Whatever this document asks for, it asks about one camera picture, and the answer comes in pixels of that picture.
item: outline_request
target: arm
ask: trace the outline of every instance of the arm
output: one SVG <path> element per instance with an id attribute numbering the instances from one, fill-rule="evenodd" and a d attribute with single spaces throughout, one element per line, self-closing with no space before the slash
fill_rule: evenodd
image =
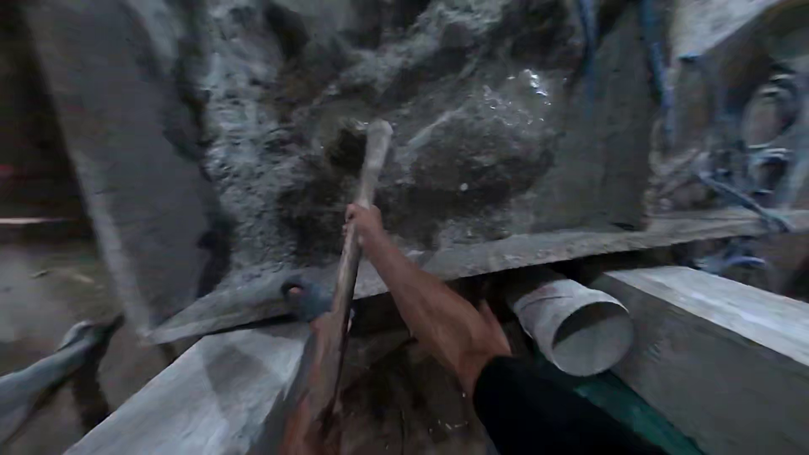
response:
<path id="1" fill-rule="evenodd" d="M 356 225 L 363 252 L 388 286 L 404 323 L 429 353 L 458 375 L 471 397 L 483 367 L 495 356 L 511 355 L 489 306 L 481 304 L 478 312 L 408 260 L 384 231 L 376 207 L 350 205 L 346 218 Z"/>

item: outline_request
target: wooden plank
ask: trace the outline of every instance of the wooden plank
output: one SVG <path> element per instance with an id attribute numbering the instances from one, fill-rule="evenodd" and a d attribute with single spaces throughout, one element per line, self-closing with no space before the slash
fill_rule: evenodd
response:
<path id="1" fill-rule="evenodd" d="M 276 453 L 310 336 L 293 324 L 204 337 L 66 455 Z"/>
<path id="2" fill-rule="evenodd" d="M 809 210 L 780 210 L 776 213 L 785 217 L 796 232 L 809 230 Z M 694 240 L 757 236 L 766 232 L 760 220 L 746 210 L 707 210 L 655 217 L 645 231 L 579 228 L 543 232 L 444 249 L 432 255 L 421 253 L 411 259 L 441 279 L 452 280 L 576 257 L 656 248 Z M 242 287 L 216 291 L 202 297 L 152 331 L 150 339 L 153 342 L 171 342 L 287 314 L 290 310 L 281 300 L 278 288 L 286 276 L 298 273 L 308 274 L 312 279 L 328 285 L 334 283 L 334 268 L 267 274 Z M 354 298 L 374 296 L 387 291 L 373 266 L 368 262 L 361 262 Z"/>
<path id="3" fill-rule="evenodd" d="M 126 2 L 23 14 L 117 296 L 145 335 L 194 302 L 212 261 L 199 241 L 214 193 L 189 157 L 190 114 Z"/>
<path id="4" fill-rule="evenodd" d="M 706 453 L 809 452 L 809 304 L 687 267 L 601 274 L 632 314 L 615 373 Z"/>

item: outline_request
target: hand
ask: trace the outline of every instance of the hand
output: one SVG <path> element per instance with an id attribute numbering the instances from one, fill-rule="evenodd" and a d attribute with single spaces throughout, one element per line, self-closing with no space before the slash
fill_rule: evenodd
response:
<path id="1" fill-rule="evenodd" d="M 345 221 L 346 226 L 353 224 L 357 227 L 361 239 L 385 231 L 382 227 L 382 213 L 377 206 L 367 209 L 357 204 L 349 204 L 345 209 Z"/>

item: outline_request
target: dirt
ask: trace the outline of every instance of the dirt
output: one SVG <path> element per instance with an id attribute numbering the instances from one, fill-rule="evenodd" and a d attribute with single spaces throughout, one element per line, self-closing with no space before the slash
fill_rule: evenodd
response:
<path id="1" fill-rule="evenodd" d="M 231 227 L 226 284 L 337 258 L 362 162 L 343 126 L 375 117 L 394 127 L 376 203 L 404 249 L 611 221 L 610 157 L 565 138 L 594 103 L 566 3 L 168 4 L 184 24 L 169 70 Z"/>

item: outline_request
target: hole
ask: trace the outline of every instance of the hole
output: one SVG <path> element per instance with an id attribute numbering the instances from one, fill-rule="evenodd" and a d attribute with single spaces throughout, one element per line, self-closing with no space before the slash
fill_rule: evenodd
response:
<path id="1" fill-rule="evenodd" d="M 270 4 L 264 11 L 264 17 L 281 44 L 284 58 L 289 61 L 297 57 L 309 42 L 300 16 L 283 6 Z"/>
<path id="2" fill-rule="evenodd" d="M 618 362 L 632 344 L 632 321 L 621 306 L 594 302 L 568 316 L 553 337 L 553 358 L 563 372 L 590 376 Z"/>

